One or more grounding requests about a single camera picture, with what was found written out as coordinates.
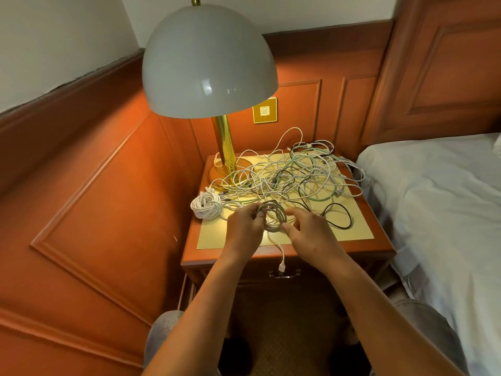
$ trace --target hand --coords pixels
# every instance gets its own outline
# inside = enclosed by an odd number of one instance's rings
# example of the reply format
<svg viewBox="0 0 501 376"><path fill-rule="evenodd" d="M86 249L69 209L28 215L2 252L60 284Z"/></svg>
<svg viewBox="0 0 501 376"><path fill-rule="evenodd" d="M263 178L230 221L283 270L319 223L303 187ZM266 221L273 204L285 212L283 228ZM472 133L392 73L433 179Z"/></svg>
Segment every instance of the hand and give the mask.
<svg viewBox="0 0 501 376"><path fill-rule="evenodd" d="M347 256L333 234L329 223L323 216L309 213L302 208L287 208L287 215L294 215L294 225L284 223L285 231L299 257L317 268L327 272L331 260Z"/></svg>
<svg viewBox="0 0 501 376"><path fill-rule="evenodd" d="M261 203L252 203L237 209L228 218L226 241L222 256L244 266L258 249L263 239L266 211L256 214Z"/></svg>

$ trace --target person's left hand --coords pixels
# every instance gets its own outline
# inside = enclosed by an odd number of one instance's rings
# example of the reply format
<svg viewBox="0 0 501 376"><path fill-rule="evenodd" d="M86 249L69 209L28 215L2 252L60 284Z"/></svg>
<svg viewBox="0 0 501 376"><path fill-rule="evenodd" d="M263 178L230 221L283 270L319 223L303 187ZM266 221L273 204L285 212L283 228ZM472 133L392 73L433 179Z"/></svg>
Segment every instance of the person's left hand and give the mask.
<svg viewBox="0 0 501 376"><path fill-rule="evenodd" d="M228 218L226 241L222 255L240 265L247 264L263 239L266 211L256 211L261 203L252 203L237 209Z"/></svg>

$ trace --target lamp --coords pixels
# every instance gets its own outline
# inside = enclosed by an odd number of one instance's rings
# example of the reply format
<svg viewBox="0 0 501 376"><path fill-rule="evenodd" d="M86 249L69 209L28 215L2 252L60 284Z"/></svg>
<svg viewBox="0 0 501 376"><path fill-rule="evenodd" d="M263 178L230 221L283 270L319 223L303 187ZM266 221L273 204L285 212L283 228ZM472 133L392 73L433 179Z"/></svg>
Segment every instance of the lamp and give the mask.
<svg viewBox="0 0 501 376"><path fill-rule="evenodd" d="M143 86L149 106L162 116L211 117L221 156L209 178L239 168L228 114L253 107L278 88L277 69L265 39L242 15L191 0L168 15L151 35L143 59Z"/></svg>

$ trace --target pillow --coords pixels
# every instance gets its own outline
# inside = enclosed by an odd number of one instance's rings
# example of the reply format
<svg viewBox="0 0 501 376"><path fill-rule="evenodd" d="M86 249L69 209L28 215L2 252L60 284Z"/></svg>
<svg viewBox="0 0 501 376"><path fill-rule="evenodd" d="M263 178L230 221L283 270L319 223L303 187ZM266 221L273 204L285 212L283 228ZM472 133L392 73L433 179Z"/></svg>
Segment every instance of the pillow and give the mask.
<svg viewBox="0 0 501 376"><path fill-rule="evenodd" d="M494 147L492 148L494 153L498 155L499 158L501 158L501 133L499 134L498 139L494 143Z"/></svg>

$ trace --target gray pants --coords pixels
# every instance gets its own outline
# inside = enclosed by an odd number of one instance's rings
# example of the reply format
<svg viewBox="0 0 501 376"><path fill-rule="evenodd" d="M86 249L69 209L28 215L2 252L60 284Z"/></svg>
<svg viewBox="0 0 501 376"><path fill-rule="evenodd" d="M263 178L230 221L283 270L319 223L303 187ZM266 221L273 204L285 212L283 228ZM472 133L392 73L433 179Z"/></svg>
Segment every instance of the gray pants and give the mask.
<svg viewBox="0 0 501 376"><path fill-rule="evenodd" d="M396 307L400 313L435 344L449 360L466 375L469 374L460 339L443 316L430 305L413 299L404 299L398 302ZM153 359L182 314L182 311L167 311L155 321L148 334L146 347L144 349L145 368Z"/></svg>

